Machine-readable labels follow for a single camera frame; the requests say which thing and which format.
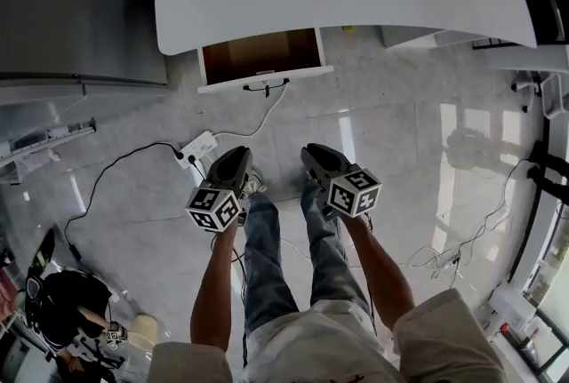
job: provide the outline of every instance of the fiducial marker cube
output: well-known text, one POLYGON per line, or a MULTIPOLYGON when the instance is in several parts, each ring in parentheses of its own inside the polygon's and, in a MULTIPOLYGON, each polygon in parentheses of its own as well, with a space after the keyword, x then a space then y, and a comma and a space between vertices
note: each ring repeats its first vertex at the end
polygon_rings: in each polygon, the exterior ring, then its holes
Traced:
POLYGON ((363 169, 333 178, 327 203, 350 217, 356 217, 375 207, 380 190, 381 183, 369 170, 363 169))
POLYGON ((194 188, 186 212, 198 227, 223 231, 239 214, 239 203, 232 190, 194 188))

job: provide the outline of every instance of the beige bucket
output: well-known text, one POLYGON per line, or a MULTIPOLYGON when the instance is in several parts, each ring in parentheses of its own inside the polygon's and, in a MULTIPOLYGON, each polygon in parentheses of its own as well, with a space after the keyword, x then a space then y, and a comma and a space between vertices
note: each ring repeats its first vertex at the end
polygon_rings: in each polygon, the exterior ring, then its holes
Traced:
POLYGON ((143 351, 152 351, 158 336, 158 322, 149 315, 138 315, 128 331, 128 341, 143 351))

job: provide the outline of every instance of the drawer handle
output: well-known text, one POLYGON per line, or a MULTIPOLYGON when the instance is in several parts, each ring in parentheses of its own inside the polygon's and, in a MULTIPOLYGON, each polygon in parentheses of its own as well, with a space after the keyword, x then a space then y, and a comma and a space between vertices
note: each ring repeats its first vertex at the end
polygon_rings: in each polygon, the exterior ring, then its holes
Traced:
POLYGON ((243 86, 244 91, 249 91, 249 92, 257 92, 257 91, 264 91, 265 92, 265 97, 268 97, 270 95, 270 90, 271 89, 276 89, 276 88, 282 88, 285 84, 290 83, 291 80, 289 80, 288 78, 285 78, 283 80, 282 84, 279 84, 277 86, 269 86, 268 84, 265 84, 264 88, 259 88, 259 89, 251 89, 249 87, 249 85, 245 85, 243 86))

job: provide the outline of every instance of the white cabinet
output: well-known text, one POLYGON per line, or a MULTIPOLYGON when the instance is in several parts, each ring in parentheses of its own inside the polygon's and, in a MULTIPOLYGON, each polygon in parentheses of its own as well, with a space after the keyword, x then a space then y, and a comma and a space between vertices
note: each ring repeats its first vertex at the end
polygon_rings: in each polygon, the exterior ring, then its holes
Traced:
POLYGON ((226 91, 281 80, 319 76, 334 70, 326 66, 318 28, 274 32, 208 45, 198 49, 203 85, 199 93, 226 91))

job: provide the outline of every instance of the power strip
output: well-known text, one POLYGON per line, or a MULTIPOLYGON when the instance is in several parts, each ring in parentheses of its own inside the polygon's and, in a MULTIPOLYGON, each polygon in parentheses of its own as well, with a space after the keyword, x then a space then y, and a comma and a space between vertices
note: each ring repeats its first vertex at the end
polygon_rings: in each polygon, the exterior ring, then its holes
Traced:
POLYGON ((213 136, 213 133, 211 131, 205 131, 180 150, 183 157, 181 159, 176 158, 176 161, 183 170, 187 170, 191 166, 191 163, 188 160, 190 156, 193 156, 198 160, 216 147, 217 140, 213 136))

